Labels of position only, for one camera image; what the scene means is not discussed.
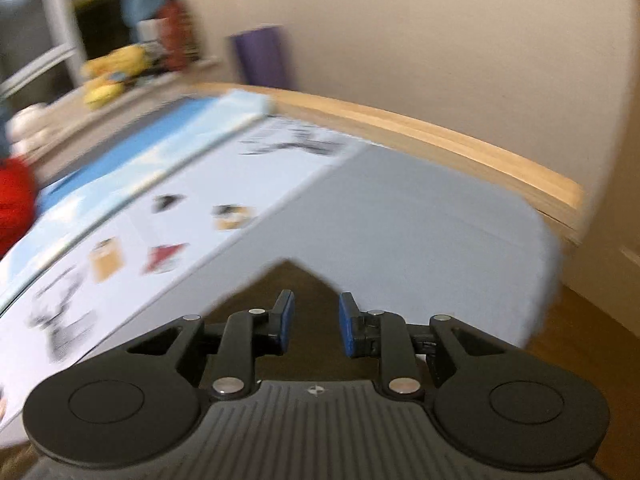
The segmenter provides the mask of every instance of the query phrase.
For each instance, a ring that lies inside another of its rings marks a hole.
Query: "windowsill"
[[[188,92],[188,86],[193,82],[194,78],[198,78],[200,74],[217,66],[219,63],[219,58],[209,57],[194,63],[185,73],[171,72],[163,74],[142,87],[133,88],[125,92],[97,110],[90,110],[84,104],[83,88],[77,88],[69,92],[49,105],[48,113],[45,116],[48,119],[46,127],[53,130],[53,133],[44,146],[37,148],[27,156],[27,163],[30,166],[38,166],[64,145],[73,143],[76,138],[81,138],[82,133],[91,129],[92,126],[121,116],[124,110],[135,106],[142,100],[151,99],[157,106],[168,100],[173,100],[175,98],[176,85],[184,83],[184,92]],[[114,131],[119,129],[116,124],[114,128]]]

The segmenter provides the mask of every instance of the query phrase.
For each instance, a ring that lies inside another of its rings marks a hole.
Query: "window frame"
[[[42,3],[55,46],[3,81],[0,84],[0,98],[7,98],[19,92],[60,63],[66,64],[76,88],[84,82],[82,65],[86,61],[86,54],[72,0],[42,0]]]

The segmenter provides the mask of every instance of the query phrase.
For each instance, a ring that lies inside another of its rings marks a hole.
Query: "wooden floor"
[[[595,463],[613,480],[639,480],[640,339],[564,287],[528,349],[600,389],[611,422]]]

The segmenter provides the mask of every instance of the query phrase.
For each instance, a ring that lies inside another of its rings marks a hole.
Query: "window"
[[[120,0],[72,0],[87,59],[105,56],[131,43]]]
[[[70,0],[0,0],[0,96],[14,112],[81,83],[84,48]]]

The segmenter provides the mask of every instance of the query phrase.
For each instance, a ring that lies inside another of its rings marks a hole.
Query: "white wall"
[[[637,0],[189,1],[216,53],[281,23],[302,91],[519,153],[581,184],[593,209],[626,117]]]

